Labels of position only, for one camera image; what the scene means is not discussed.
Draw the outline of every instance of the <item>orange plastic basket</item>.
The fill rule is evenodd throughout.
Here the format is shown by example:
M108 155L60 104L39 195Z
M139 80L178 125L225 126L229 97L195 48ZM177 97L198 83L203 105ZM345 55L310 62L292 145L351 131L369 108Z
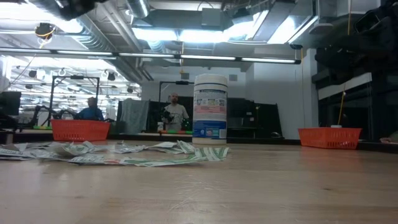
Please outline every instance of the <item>orange plastic basket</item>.
M53 119L52 134L55 141L102 141L111 123L102 121Z
M356 149L361 131L361 128L303 128L298 133L302 146Z

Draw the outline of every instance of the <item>man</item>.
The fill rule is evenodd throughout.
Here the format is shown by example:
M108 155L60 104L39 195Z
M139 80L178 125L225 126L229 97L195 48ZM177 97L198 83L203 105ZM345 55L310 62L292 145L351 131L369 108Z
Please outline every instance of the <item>man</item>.
M103 121L102 111L97 107L97 99L90 97L87 100L88 108L83 109L77 115L80 119Z
M172 93L170 99L172 103L166 106L165 110L170 113L170 117L172 117L173 120L169 122L167 119L163 118L163 122L166 123L166 130L181 131L182 120L184 118L189 118L188 113L184 106L177 103L178 95L176 93Z

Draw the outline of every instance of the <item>green object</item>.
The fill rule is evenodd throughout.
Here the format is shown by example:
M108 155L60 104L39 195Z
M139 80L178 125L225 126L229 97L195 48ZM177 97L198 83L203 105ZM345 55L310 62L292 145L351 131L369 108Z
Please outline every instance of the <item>green object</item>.
M48 126L33 126L33 129L39 129L39 130L52 130L52 127Z

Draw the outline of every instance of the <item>ceiling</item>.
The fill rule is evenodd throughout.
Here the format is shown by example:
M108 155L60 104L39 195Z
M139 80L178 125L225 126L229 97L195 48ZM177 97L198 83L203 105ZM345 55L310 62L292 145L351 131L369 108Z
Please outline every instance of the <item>ceiling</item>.
M2 9L0 9L0 47L37 49L43 45L42 47L44 49L58 50L147 53L167 52L168 54L184 53L192 55L230 55L237 57L293 59L297 58L300 54L291 49L289 45L268 44L267 42L282 41L284 43L288 41L290 35L297 33L304 24L308 23L309 20L314 17L314 2L317 2L317 4L320 2L320 4L318 4L320 7L317 8L322 9L321 13L318 9L315 11L316 14L321 17L321 21L336 22L338 25L336 25L335 28L346 26L347 21L347 18L345 18L347 12L344 14L343 9L328 7L333 4L336 6L345 6L347 0L213 0L210 2L151 0L149 1L150 12L146 18L134 18L133 20L126 0L109 0L105 4L97 5L94 10L79 17L75 21L66 23L60 21L56 15L53 15L54 10L52 10L51 7L53 7L55 1L29 1L32 4L44 2L48 3L49 6L43 7L41 5L39 9L37 5L35 5L35 9L31 9L28 8L27 4L20 6L7 5L7 7L10 8L6 8L2 5ZM369 7L372 7L371 0L368 1ZM235 13L238 9L242 8L247 8L249 15L241 16L239 19L250 18L253 22L246 22L244 24L248 25L233 29L233 22L235 22L233 18L235 17ZM210 17L219 13L221 16L220 23L210 27L209 23L211 23L211 21L207 21L206 26L203 26L203 21L208 19L207 16L204 16L207 12L209 12L209 14L206 15L210 15ZM257 32L253 33L253 37L249 38L249 33L256 26L255 21L259 20L262 15L266 16L264 17L264 22L261 21L259 23ZM34 34L34 29L40 22L50 22L58 27L58 29L55 29L50 42L46 44L43 44L43 40L39 39ZM138 33L136 33L136 30L134 31L134 29L167 28L172 30L178 39L181 39L185 30L190 27L197 27L198 24L200 26L200 23L202 24L203 30L218 30L223 35L228 34L229 39L221 42L202 43L185 41L182 43L174 40L163 40L162 35L152 35L149 38L160 39L154 42L138 39ZM334 33L329 32L322 35L312 35L307 31L293 43L302 44L305 48L317 47L317 45L325 43L325 37L328 36L328 41L330 41L330 39L332 39L331 34L335 35L336 33L341 33L341 29L333 29L333 31ZM240 36L233 35L233 32L238 32ZM138 86L140 84L145 82L159 82L165 79L170 80L170 77L178 79L181 66L190 73L196 74L202 71L203 68L235 68L240 70L240 72L245 72L251 65L250 63L244 62L222 62L216 60L181 61L177 59L149 58L118 58L117 60L107 60L104 58L104 60L94 60L88 59L87 57L85 59L66 59L40 58L38 56L32 61L28 69L24 71L24 67L28 65L32 57L21 54L10 54L3 58L8 58L8 64L12 67L10 79L14 80L19 77L18 81L12 85L15 90L25 92L26 83L37 82L41 83L41 85L33 85L33 89L29 91L47 93L49 89L46 85L43 85L43 83L50 83L52 81L52 75L64 71L66 75L99 77L101 86L105 86L101 87L99 92L100 95L104 97L109 95L109 98L106 99L112 98L113 95L114 99L127 96L139 98L141 89ZM27 75L29 70L37 69L40 70L40 73L44 72L45 75L36 79L32 79ZM107 74L109 72L115 73L115 81L108 81ZM137 86L134 89L134 93L127 93L126 88L135 83L137 83ZM95 91L95 88L90 86L92 83L87 79L72 80L69 85L74 84L80 85L81 87L78 90L71 90L68 88L68 85L60 85L57 91L60 93L75 94L76 96L81 93L82 96L84 94L84 97L86 97L86 94L91 94L90 92ZM116 88L109 88L109 85L114 85Z

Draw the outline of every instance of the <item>white canister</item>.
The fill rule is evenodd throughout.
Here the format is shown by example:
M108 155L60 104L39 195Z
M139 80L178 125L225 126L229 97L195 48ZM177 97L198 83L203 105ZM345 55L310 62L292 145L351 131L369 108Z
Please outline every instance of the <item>white canister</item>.
M226 144L228 80L221 75L196 77L193 89L194 144Z

